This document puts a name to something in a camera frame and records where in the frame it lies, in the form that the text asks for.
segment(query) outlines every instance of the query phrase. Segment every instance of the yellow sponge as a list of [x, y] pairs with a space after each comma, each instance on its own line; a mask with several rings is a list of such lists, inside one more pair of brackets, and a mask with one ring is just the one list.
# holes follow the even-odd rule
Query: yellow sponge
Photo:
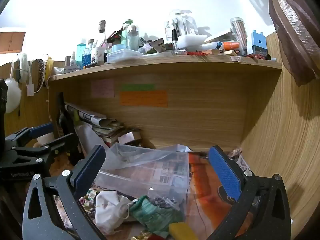
[[198, 240], [198, 237], [185, 222], [170, 224], [169, 233], [175, 240]]

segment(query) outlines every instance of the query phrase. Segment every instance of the green drawstring bag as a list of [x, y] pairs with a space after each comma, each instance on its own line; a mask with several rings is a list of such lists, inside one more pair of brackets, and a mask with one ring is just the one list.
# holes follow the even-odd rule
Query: green drawstring bag
[[150, 203], [148, 196], [142, 196], [129, 208], [130, 215], [145, 226], [149, 232], [166, 238], [169, 224], [183, 221], [182, 213], [173, 208], [160, 208]]

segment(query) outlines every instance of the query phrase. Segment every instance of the pink sticky note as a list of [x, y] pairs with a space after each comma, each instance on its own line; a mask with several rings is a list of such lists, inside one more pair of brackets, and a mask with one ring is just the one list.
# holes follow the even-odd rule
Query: pink sticky note
[[113, 79], [99, 79], [91, 81], [92, 98], [114, 98]]

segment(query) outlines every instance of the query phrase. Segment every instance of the green sticky note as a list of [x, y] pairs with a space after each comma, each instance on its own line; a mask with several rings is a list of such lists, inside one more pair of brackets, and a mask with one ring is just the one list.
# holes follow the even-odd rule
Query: green sticky note
[[122, 84], [121, 91], [153, 91], [155, 84]]

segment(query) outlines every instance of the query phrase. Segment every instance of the white fluffy pom-pom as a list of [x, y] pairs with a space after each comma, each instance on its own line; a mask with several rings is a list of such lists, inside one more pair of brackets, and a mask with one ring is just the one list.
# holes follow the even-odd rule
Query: white fluffy pom-pom
[[5, 80], [5, 83], [8, 86], [7, 106], [5, 112], [8, 114], [18, 107], [21, 99], [21, 90], [18, 82], [14, 79], [8, 78]]

